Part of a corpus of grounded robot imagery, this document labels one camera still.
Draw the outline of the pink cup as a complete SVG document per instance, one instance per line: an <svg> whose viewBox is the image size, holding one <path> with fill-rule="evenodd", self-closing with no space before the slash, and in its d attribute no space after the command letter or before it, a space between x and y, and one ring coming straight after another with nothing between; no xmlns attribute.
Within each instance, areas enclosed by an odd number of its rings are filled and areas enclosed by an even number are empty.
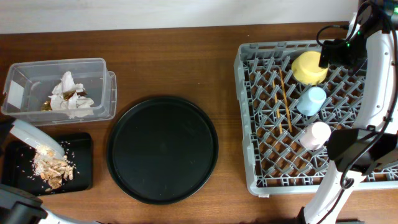
<svg viewBox="0 0 398 224"><path fill-rule="evenodd" d="M304 129L304 135L299 139L301 145L311 151L321 148L331 136L329 125L318 121Z"/></svg>

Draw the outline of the white napkin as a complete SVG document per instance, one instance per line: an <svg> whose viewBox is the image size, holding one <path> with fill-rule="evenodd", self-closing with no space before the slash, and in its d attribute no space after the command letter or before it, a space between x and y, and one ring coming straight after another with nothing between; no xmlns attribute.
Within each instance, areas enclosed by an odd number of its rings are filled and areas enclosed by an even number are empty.
<svg viewBox="0 0 398 224"><path fill-rule="evenodd" d="M86 97L84 85L75 83L69 71L63 74L60 83L54 87L49 98L50 109L62 110L70 119L94 115L91 109L94 101Z"/></svg>

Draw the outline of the blue cup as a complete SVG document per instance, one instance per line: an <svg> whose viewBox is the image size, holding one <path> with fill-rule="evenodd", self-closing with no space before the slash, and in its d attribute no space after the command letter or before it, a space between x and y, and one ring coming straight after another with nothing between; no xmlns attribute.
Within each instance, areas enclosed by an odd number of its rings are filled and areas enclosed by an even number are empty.
<svg viewBox="0 0 398 224"><path fill-rule="evenodd" d="M309 88L298 99L296 108L305 116L313 116L319 112L326 100L326 92L317 86Z"/></svg>

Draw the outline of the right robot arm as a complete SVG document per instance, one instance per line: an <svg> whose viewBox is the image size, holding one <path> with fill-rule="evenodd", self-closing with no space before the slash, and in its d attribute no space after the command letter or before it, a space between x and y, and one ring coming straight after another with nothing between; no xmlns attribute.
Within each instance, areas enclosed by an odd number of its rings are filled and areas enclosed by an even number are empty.
<svg viewBox="0 0 398 224"><path fill-rule="evenodd" d="M361 1L344 39L324 40L319 67L365 69L363 100L350 129L307 126L300 144L326 147L327 172L300 223L335 223L352 191L375 169L397 159L397 2Z"/></svg>

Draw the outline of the yellow bowl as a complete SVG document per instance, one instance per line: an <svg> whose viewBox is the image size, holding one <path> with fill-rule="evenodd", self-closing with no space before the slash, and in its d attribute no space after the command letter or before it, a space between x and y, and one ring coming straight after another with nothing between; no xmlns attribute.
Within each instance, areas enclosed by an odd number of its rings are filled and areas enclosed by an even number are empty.
<svg viewBox="0 0 398 224"><path fill-rule="evenodd" d="M297 57L292 63L294 78L305 85L317 85L323 82L328 68L319 67L321 53L307 51Z"/></svg>

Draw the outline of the gold foil wrapper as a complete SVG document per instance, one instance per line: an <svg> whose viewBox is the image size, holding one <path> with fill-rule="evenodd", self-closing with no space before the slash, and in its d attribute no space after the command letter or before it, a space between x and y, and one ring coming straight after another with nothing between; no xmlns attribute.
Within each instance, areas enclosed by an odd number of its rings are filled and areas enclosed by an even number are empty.
<svg viewBox="0 0 398 224"><path fill-rule="evenodd" d="M76 92L75 90L71 90L71 91L67 91L65 93L62 94L62 98L64 100L69 100L74 94L77 94L78 96L85 96L87 95L87 92L85 90L81 91L81 92ZM43 105L41 106L40 110L41 111L51 111L51 100L47 100L43 103Z"/></svg>

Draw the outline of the grey plate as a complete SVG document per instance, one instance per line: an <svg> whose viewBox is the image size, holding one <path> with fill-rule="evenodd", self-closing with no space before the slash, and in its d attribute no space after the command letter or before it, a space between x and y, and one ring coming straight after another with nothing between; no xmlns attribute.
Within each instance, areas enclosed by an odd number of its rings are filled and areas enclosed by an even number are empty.
<svg viewBox="0 0 398 224"><path fill-rule="evenodd" d="M10 133L43 156L55 159L64 158L65 151L57 141L25 121L19 119L13 121Z"/></svg>

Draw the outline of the round black serving tray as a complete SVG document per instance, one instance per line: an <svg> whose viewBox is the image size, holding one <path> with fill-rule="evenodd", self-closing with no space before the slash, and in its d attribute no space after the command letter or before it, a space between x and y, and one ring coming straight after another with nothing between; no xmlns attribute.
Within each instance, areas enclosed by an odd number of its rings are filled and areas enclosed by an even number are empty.
<svg viewBox="0 0 398 224"><path fill-rule="evenodd" d="M207 183L218 153L216 129L200 107L183 98L158 96L133 106L116 122L106 162L125 194L168 205Z"/></svg>

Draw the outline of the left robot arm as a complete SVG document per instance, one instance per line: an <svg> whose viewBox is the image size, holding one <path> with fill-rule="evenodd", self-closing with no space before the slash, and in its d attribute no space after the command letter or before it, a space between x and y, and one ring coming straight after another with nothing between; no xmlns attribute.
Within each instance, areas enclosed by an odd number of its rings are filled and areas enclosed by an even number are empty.
<svg viewBox="0 0 398 224"><path fill-rule="evenodd" d="M23 190L1 184L1 223L3 224L98 224L57 215L42 206L43 201Z"/></svg>

